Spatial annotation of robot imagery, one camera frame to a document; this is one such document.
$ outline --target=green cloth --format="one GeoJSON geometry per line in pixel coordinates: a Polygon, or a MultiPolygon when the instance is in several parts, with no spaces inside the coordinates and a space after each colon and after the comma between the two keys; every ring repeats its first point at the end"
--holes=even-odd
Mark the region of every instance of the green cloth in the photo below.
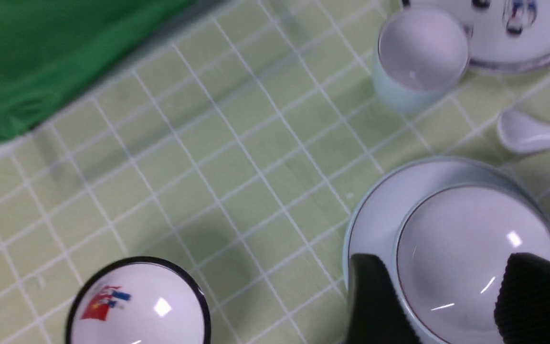
{"type": "Polygon", "coordinates": [[[0,141],[79,96],[194,0],[0,0],[0,141]]]}

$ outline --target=white bowl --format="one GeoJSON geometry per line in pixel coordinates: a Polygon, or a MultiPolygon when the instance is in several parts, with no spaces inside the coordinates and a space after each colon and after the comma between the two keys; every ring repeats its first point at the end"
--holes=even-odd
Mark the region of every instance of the white bowl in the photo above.
{"type": "Polygon", "coordinates": [[[133,257],[96,273],[67,318],[66,344],[209,344],[203,292],[164,259],[133,257]]]}
{"type": "Polygon", "coordinates": [[[457,185],[421,201],[397,237],[391,278],[415,325],[437,342],[502,343],[493,312],[511,253],[550,261],[550,227],[493,185],[457,185]]]}
{"type": "Polygon", "coordinates": [[[493,166],[459,157],[413,161],[380,178],[354,209],[343,242],[345,287],[349,282],[349,258],[354,253],[378,256],[393,274],[395,240],[409,211],[431,194],[463,183],[488,183],[518,194],[548,221],[532,196],[493,166]]]}

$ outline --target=light blue cup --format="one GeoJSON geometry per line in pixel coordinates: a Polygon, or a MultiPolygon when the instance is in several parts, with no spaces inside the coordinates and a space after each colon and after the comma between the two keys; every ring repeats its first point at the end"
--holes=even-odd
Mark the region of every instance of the light blue cup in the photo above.
{"type": "Polygon", "coordinates": [[[382,26],[373,55],[373,84],[382,102],[404,114],[443,98],[470,59],[466,30],[447,11],[412,6],[382,26]]]}

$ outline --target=bowl rim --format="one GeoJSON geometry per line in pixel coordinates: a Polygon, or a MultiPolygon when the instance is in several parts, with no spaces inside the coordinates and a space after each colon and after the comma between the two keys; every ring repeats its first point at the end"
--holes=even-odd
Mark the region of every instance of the bowl rim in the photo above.
{"type": "MultiPolygon", "coordinates": [[[[399,0],[399,5],[401,9],[416,6],[411,4],[411,0],[399,0]]],[[[479,59],[473,59],[471,57],[469,64],[473,69],[480,70],[481,72],[485,72],[491,75],[523,75],[549,67],[550,53],[547,53],[543,56],[535,57],[533,59],[512,63],[483,61],[479,59]]]]}
{"type": "Polygon", "coordinates": [[[196,281],[186,272],[186,270],[182,269],[178,265],[162,258],[157,257],[150,257],[150,256],[137,256],[137,257],[128,257],[123,258],[117,261],[114,261],[113,263],[110,263],[109,265],[105,266],[104,268],[100,269],[98,272],[94,273],[92,277],[86,281],[86,283],[82,286],[76,297],[74,298],[74,302],[72,303],[72,306],[69,309],[69,312],[67,314],[67,320],[65,322],[65,344],[72,344],[72,327],[74,326],[74,320],[76,317],[76,313],[78,311],[78,307],[86,294],[89,292],[89,290],[97,283],[102,277],[109,274],[109,272],[112,272],[116,269],[122,268],[124,266],[129,266],[133,264],[151,264],[160,266],[162,268],[166,268],[170,270],[171,272],[174,272],[177,274],[177,276],[181,277],[186,284],[188,284],[188,287],[192,289],[192,292],[194,292],[194,296],[197,298],[197,301],[199,301],[199,305],[201,306],[201,312],[203,313],[203,326],[205,327],[203,330],[203,344],[209,344],[212,340],[212,320],[209,313],[209,307],[207,305],[207,299],[205,298],[205,293],[201,290],[199,285],[196,283],[196,281]]]}
{"type": "Polygon", "coordinates": [[[434,196],[437,196],[438,194],[442,194],[454,189],[462,189],[467,187],[478,187],[482,189],[489,189],[492,191],[500,192],[501,194],[504,194],[512,198],[513,200],[519,202],[519,204],[523,205],[526,209],[528,209],[537,218],[537,220],[539,220],[542,223],[544,230],[548,235],[548,238],[550,238],[550,222],[546,218],[544,218],[544,216],[540,213],[540,211],[535,209],[535,207],[533,207],[533,205],[530,202],[522,198],[519,194],[515,194],[510,190],[506,190],[500,186],[493,185],[491,183],[456,183],[456,184],[444,187],[440,190],[437,190],[434,193],[428,194],[426,195],[426,197],[417,201],[417,203],[415,203],[415,205],[411,207],[409,212],[404,217],[404,221],[401,222],[399,229],[396,233],[396,238],[394,241],[393,260],[392,260],[394,264],[392,271],[395,276],[391,277],[391,281],[396,289],[400,302],[404,305],[404,308],[409,312],[408,314],[412,316],[414,320],[416,320],[415,324],[417,324],[417,326],[419,326],[421,330],[424,331],[424,333],[426,333],[433,339],[439,341],[441,344],[452,344],[452,343],[447,341],[445,338],[442,338],[440,335],[438,335],[434,331],[432,331],[430,327],[428,327],[421,320],[421,318],[414,311],[411,304],[408,302],[406,294],[404,293],[404,288],[402,288],[402,281],[400,280],[398,252],[400,249],[400,241],[402,238],[402,233],[404,232],[404,229],[406,228],[406,225],[409,222],[410,218],[419,209],[419,207],[421,207],[426,201],[432,199],[434,196]]]}
{"type": "Polygon", "coordinates": [[[452,87],[455,87],[455,85],[460,83],[460,80],[467,73],[468,68],[470,66],[470,62],[471,62],[470,40],[468,38],[467,33],[465,32],[464,26],[460,22],[460,20],[458,20],[458,18],[454,17],[448,11],[446,11],[446,9],[443,9],[441,7],[438,7],[438,6],[434,6],[432,4],[421,4],[421,5],[417,5],[417,6],[413,6],[413,7],[410,7],[410,6],[401,7],[401,9],[399,9],[399,11],[396,11],[395,13],[391,14],[388,18],[386,18],[386,21],[383,23],[383,25],[379,29],[379,33],[377,33],[375,49],[374,49],[374,52],[373,52],[373,60],[377,61],[379,63],[379,65],[381,65],[381,69],[384,71],[386,76],[388,76],[388,78],[393,83],[395,83],[395,85],[397,85],[398,87],[404,89],[405,91],[410,91],[410,92],[413,92],[413,93],[416,93],[416,94],[422,94],[422,95],[425,95],[425,94],[428,94],[428,95],[430,95],[430,94],[440,94],[440,93],[449,91],[450,89],[452,89],[452,87]],[[382,43],[383,35],[386,33],[386,31],[388,29],[390,29],[390,27],[395,25],[395,22],[397,20],[399,20],[400,18],[403,18],[405,16],[410,16],[410,15],[415,15],[416,13],[418,13],[420,11],[431,12],[431,13],[436,13],[437,15],[441,15],[443,17],[443,19],[446,18],[446,20],[449,20],[449,22],[453,26],[457,26],[458,29],[460,29],[460,32],[462,33],[462,35],[465,37],[465,63],[464,63],[464,66],[458,71],[457,76],[454,77],[453,80],[449,81],[449,83],[447,83],[445,85],[441,85],[440,87],[435,87],[434,89],[415,89],[414,87],[410,87],[408,85],[403,85],[402,82],[400,82],[399,80],[397,80],[396,78],[394,78],[391,75],[391,71],[388,71],[387,68],[383,65],[383,60],[381,58],[382,57],[381,43],[382,43]]]}
{"type": "Polygon", "coordinates": [[[519,194],[524,198],[527,198],[528,202],[531,205],[533,205],[533,207],[535,207],[537,211],[539,211],[539,213],[542,214],[542,216],[544,217],[544,220],[546,220],[546,222],[548,222],[548,224],[550,225],[550,216],[544,211],[543,207],[541,207],[541,205],[539,205],[539,203],[537,203],[537,201],[533,199],[532,195],[526,190],[526,187],[519,184],[511,176],[498,170],[492,165],[489,165],[483,161],[478,161],[478,160],[469,159],[465,157],[446,157],[446,156],[432,156],[432,157],[416,159],[414,161],[409,161],[407,163],[404,163],[392,169],[390,172],[380,177],[373,185],[371,185],[370,188],[364,194],[364,196],[362,196],[362,198],[358,201],[358,204],[354,208],[353,213],[351,213],[351,215],[349,216],[349,221],[347,221],[347,227],[345,228],[345,237],[343,238],[343,249],[342,249],[343,283],[345,283],[345,289],[349,288],[349,251],[351,246],[351,235],[353,233],[353,229],[356,224],[356,221],[358,220],[358,216],[360,215],[360,212],[364,209],[366,202],[369,200],[369,198],[373,196],[373,194],[379,189],[379,187],[384,182],[386,182],[388,179],[395,176],[396,174],[406,170],[407,168],[413,168],[415,166],[418,166],[424,163],[444,162],[444,161],[457,161],[460,163],[467,163],[469,165],[473,165],[477,168],[483,168],[513,183],[515,187],[519,189],[519,194]]]}

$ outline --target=black ribbed object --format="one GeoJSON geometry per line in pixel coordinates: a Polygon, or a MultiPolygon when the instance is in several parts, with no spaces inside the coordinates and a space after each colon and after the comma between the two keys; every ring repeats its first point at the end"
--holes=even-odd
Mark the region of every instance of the black ribbed object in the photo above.
{"type": "Polygon", "coordinates": [[[421,344],[391,283],[388,268],[374,255],[349,261],[351,317],[345,344],[421,344]]]}
{"type": "Polygon", "coordinates": [[[506,344],[550,344],[550,261],[512,254],[494,317],[506,344]]]}

